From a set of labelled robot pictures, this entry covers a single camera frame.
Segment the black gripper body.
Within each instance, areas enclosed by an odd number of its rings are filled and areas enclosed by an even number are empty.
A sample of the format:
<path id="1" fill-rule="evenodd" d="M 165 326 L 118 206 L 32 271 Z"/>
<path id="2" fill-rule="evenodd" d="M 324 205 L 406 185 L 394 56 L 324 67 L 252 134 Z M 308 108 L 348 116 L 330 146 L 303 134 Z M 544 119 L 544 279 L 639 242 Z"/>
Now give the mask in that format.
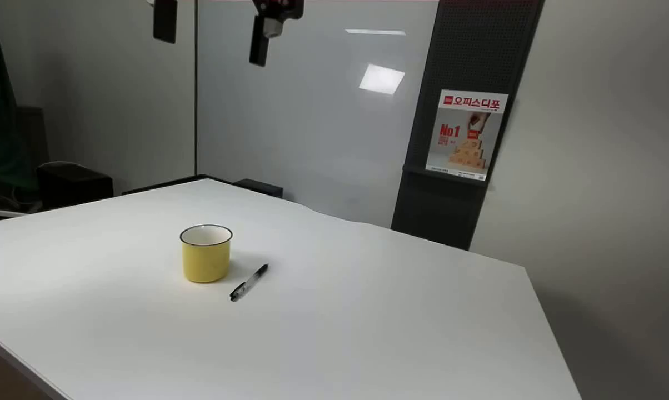
<path id="1" fill-rule="evenodd" d="M 254 7 L 254 34 L 261 38 L 281 36 L 288 19 L 301 19 L 304 12 L 304 0 L 254 0 Z"/>

